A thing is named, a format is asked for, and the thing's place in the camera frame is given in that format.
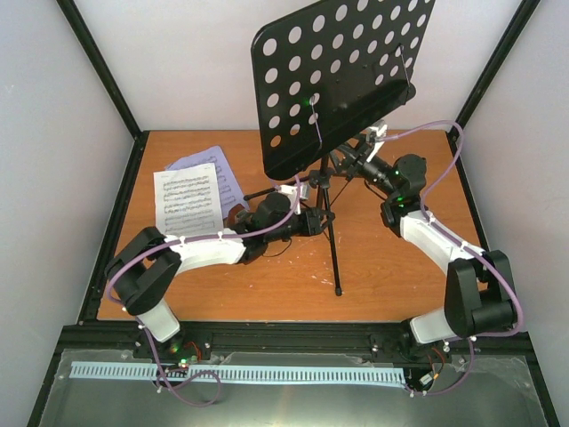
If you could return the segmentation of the black music stand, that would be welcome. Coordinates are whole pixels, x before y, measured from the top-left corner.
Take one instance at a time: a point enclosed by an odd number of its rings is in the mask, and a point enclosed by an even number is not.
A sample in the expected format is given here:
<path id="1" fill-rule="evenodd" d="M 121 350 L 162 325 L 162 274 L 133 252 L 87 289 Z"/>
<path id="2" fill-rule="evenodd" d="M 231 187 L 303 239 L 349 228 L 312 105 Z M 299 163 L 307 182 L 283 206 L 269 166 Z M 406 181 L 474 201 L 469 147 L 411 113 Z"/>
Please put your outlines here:
<path id="1" fill-rule="evenodd" d="M 320 1 L 264 25 L 250 48 L 265 174 L 299 175 L 332 210 L 329 154 L 416 94 L 430 1 Z"/>

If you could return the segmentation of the white sheet music paper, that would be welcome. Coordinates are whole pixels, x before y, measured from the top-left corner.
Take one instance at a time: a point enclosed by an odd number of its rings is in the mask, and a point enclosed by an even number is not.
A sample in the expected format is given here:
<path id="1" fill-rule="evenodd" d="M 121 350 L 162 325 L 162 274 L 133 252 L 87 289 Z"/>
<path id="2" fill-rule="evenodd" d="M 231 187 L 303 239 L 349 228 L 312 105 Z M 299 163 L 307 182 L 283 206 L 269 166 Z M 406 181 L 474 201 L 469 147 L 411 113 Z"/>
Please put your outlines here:
<path id="1" fill-rule="evenodd" d="M 213 163 L 154 173 L 156 227 L 165 235 L 194 237 L 223 229 Z"/>

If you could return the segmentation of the brown wooden metronome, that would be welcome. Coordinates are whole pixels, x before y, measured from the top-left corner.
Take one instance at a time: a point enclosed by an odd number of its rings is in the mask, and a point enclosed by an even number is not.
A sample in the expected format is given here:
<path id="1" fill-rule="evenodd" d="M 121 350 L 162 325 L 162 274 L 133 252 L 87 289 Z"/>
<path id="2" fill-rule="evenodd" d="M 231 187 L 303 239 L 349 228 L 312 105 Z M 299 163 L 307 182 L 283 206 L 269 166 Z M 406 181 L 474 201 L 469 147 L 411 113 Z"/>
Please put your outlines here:
<path id="1" fill-rule="evenodd" d="M 249 213 L 249 210 L 242 204 L 234 205 L 229 211 L 228 216 L 224 220 L 226 228 L 231 228 L 242 221 Z"/>

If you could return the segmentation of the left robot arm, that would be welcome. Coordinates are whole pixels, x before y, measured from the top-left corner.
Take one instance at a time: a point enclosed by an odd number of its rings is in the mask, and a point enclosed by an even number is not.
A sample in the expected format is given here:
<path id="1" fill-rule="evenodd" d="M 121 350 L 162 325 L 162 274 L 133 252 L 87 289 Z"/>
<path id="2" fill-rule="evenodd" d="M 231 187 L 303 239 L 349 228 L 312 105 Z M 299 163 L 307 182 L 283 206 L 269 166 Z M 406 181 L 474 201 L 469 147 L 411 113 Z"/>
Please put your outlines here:
<path id="1" fill-rule="evenodd" d="M 108 263 L 108 297 L 149 331 L 157 351 L 175 358 L 184 350 L 185 336 L 165 294 L 176 276 L 213 265 L 254 262 L 270 243 L 319 235 L 334 219 L 326 207 L 306 207 L 296 196 L 272 192 L 252 212 L 235 206 L 228 227 L 216 235 L 183 238 L 147 227 Z"/>

